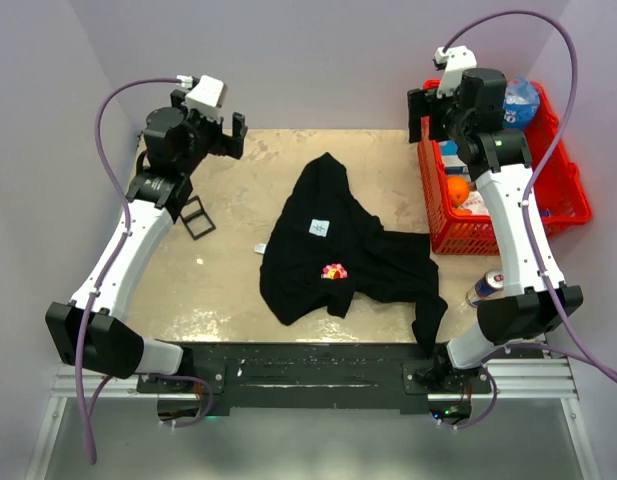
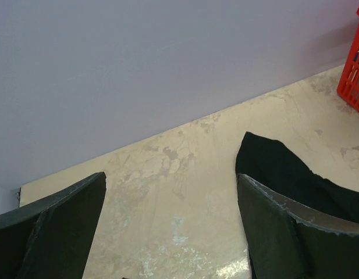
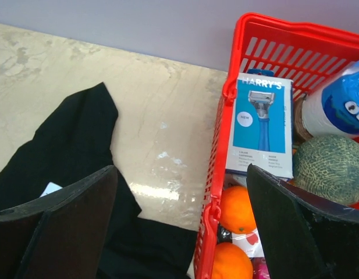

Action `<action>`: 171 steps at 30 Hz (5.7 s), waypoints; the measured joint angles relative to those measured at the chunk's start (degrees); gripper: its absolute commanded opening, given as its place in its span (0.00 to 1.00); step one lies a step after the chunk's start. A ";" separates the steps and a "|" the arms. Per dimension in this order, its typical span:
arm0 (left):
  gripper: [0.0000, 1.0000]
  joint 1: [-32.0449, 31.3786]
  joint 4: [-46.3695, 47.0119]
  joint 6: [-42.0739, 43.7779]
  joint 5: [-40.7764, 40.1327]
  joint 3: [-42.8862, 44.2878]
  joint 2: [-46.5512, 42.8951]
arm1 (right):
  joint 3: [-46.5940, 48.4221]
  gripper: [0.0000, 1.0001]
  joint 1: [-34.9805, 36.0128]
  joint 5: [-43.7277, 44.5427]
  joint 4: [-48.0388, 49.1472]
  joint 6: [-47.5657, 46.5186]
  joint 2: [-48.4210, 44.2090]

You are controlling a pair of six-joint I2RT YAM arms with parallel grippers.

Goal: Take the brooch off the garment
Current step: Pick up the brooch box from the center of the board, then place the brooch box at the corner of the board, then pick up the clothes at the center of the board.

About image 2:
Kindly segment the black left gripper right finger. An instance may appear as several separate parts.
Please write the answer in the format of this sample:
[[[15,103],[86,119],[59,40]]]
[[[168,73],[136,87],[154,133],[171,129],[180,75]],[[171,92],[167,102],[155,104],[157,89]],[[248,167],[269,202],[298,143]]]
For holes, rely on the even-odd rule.
[[[253,178],[237,178],[255,278],[359,278],[359,224],[322,213]]]

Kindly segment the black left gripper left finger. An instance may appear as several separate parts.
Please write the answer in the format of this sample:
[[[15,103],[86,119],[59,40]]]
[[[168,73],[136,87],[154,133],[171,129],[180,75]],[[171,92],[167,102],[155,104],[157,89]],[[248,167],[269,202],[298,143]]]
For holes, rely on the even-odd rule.
[[[94,173],[0,215],[0,278],[82,278],[106,194]]]

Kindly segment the black garment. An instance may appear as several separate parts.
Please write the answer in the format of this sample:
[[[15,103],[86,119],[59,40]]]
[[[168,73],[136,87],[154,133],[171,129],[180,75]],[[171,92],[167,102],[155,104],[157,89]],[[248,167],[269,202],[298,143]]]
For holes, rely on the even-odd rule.
[[[235,173],[319,212],[359,224],[359,192],[313,173],[282,142],[246,132]]]

